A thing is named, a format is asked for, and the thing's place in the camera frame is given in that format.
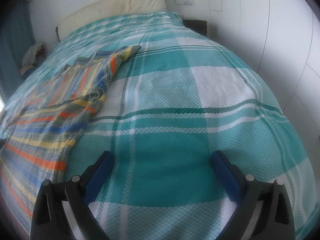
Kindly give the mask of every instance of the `bedspread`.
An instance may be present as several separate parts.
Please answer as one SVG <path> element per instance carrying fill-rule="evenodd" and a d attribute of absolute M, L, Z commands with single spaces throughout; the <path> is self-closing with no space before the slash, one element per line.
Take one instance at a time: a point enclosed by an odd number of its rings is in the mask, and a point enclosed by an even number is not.
<path fill-rule="evenodd" d="M 69 152 L 64 172 L 69 180 L 104 150 L 114 153 L 111 177 L 89 206 L 110 239 L 215 239 L 235 210 L 209 163 L 218 149 L 244 174 L 284 181 L 296 238 L 303 239 L 315 223 L 317 198 L 297 133 L 251 68 L 185 28 L 175 13 L 111 17 L 73 32 L 10 99 L 4 123 L 26 92 L 65 64 L 132 45 L 141 49 L 119 68 L 101 109 Z M 1 136 L 11 130 L 2 124 Z M 0 181 L 1 190 L 18 195 L 13 178 L 8 185 Z M 33 179 L 23 186 L 38 189 L 46 178 Z M 28 237 L 26 214 L 32 206 L 3 197 L 17 231 Z"/>

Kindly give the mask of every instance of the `light switch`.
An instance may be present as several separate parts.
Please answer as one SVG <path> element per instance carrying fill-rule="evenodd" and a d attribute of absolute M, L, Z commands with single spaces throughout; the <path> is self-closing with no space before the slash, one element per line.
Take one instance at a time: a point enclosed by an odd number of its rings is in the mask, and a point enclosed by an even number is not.
<path fill-rule="evenodd" d="M 181 0 L 174 0 L 174 4 L 182 4 Z"/>

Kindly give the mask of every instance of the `teal curtain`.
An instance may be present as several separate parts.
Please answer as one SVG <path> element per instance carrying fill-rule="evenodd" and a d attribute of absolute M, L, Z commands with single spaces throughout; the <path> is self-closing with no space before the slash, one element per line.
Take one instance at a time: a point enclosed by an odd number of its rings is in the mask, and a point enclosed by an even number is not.
<path fill-rule="evenodd" d="M 0 26 L 0 96 L 4 103 L 23 83 L 19 68 L 34 43 L 28 2 L 20 0 Z"/>

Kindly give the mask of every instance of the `orange stripe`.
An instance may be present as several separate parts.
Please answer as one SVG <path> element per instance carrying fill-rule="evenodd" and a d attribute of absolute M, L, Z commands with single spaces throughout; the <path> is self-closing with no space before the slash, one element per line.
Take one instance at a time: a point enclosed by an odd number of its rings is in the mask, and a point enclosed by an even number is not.
<path fill-rule="evenodd" d="M 18 202 L 18 204 L 22 207 L 22 209 L 28 214 L 28 216 L 32 217 L 32 213 L 31 211 L 24 205 L 24 203 L 21 201 L 21 199 L 16 195 L 16 193 L 14 192 L 14 190 L 12 189 L 12 187 L 10 186 L 7 178 L 5 177 L 5 175 L 3 174 L 3 171 L 0 171 L 0 174 L 2 176 L 2 179 L 4 181 L 4 183 L 7 185 L 10 193 L 13 195 L 13 197 L 15 198 L 15 200 Z"/>
<path fill-rule="evenodd" d="M 4 196 L 3 193 L 0 191 L 1 193 L 1 197 L 0 197 L 0 201 L 1 203 L 5 203 L 4 202 Z M 12 224 L 14 225 L 15 228 L 18 229 L 18 231 L 20 232 L 20 234 L 24 237 L 24 239 L 29 239 L 26 235 L 26 233 L 24 231 L 21 230 L 21 226 L 19 224 L 17 224 L 14 220 L 13 217 L 11 215 L 11 212 L 9 211 L 9 207 L 7 207 L 6 205 L 2 205 L 3 210 L 6 212 L 6 215 L 9 217 L 9 219 L 11 220 Z"/>
<path fill-rule="evenodd" d="M 66 74 L 65 77 L 63 78 L 62 80 L 62 83 L 58 89 L 58 91 L 56 92 L 56 94 L 54 95 L 54 97 L 52 98 L 51 102 L 49 103 L 49 106 L 51 106 L 51 104 L 53 104 L 55 102 L 55 100 L 57 99 L 58 95 L 60 94 L 61 92 L 61 89 L 62 89 L 62 86 L 66 83 L 67 81 L 67 78 L 68 78 L 69 74 Z"/>
<path fill-rule="evenodd" d="M 41 100 L 41 99 L 37 99 L 37 100 L 30 101 L 30 102 L 28 103 L 28 105 L 32 105 L 32 104 L 38 103 L 38 102 L 40 102 L 40 100 Z"/>
<path fill-rule="evenodd" d="M 76 113 L 68 113 L 68 112 L 65 112 L 65 111 L 62 111 L 58 114 L 59 117 L 62 117 L 62 118 L 69 118 L 69 117 L 76 117 L 78 114 Z"/>
<path fill-rule="evenodd" d="M 41 158 L 38 158 L 36 156 L 30 155 L 29 153 L 26 153 L 20 149 L 17 149 L 16 147 L 10 145 L 9 143 L 5 144 L 5 147 L 8 149 L 14 151 L 16 154 L 21 156 L 22 158 L 25 158 L 26 160 L 37 164 L 40 167 L 46 168 L 46 169 L 51 169 L 51 170 L 56 170 L 56 171 L 65 171 L 66 169 L 66 164 L 63 161 L 47 161 Z"/>
<path fill-rule="evenodd" d="M 26 123 L 30 123 L 30 122 L 42 122 L 42 121 L 52 121 L 54 120 L 55 117 L 54 116 L 48 116 L 48 117 L 38 117 L 38 118 L 34 118 L 28 121 L 17 121 L 15 122 L 16 124 L 26 124 Z"/>
<path fill-rule="evenodd" d="M 82 88 L 83 88 L 83 86 L 84 86 L 84 83 L 85 83 L 85 80 L 86 80 L 86 78 L 87 78 L 87 76 L 88 76 L 88 73 L 89 73 L 90 69 L 91 69 L 91 66 L 89 66 L 89 67 L 87 68 L 87 70 L 85 71 L 84 76 L 82 77 L 82 80 L 81 80 L 81 83 L 80 83 L 80 87 L 78 88 L 78 91 L 77 91 L 77 92 L 73 93 L 73 96 L 72 96 L 71 100 L 75 100 L 77 93 L 82 90 Z"/>
<path fill-rule="evenodd" d="M 91 106 L 87 106 L 84 111 L 86 110 L 90 110 L 92 114 L 95 114 L 96 113 L 96 110 L 94 110 Z"/>
<path fill-rule="evenodd" d="M 115 57 L 112 57 L 111 60 L 110 60 L 110 63 L 111 63 L 111 70 L 112 70 L 112 73 L 115 74 L 116 73 L 116 59 Z"/>

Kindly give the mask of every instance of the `bed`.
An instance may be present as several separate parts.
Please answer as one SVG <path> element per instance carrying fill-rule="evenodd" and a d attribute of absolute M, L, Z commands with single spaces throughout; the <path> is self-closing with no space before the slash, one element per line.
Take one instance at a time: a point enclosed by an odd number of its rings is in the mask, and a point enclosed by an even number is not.
<path fill-rule="evenodd" d="M 29 238 L 44 179 L 67 181 L 109 150 L 115 168 L 89 208 L 110 239 L 215 239 L 236 208 L 210 167 L 210 153 L 220 149 L 244 174 L 284 182 L 296 239 L 303 239 L 318 214 L 313 171 L 267 85 L 228 49 L 185 28 L 165 0 L 141 0 L 151 6 L 137 10 L 126 0 L 120 14 L 101 13 L 116 1 L 63 20 L 59 44 L 5 106 L 0 199 L 19 237 Z M 47 105 L 37 108 L 41 120 L 23 119 L 30 95 L 75 62 L 92 63 L 93 55 L 124 46 L 139 48 L 118 68 L 75 143 L 56 154 L 38 129 L 51 122 Z"/>

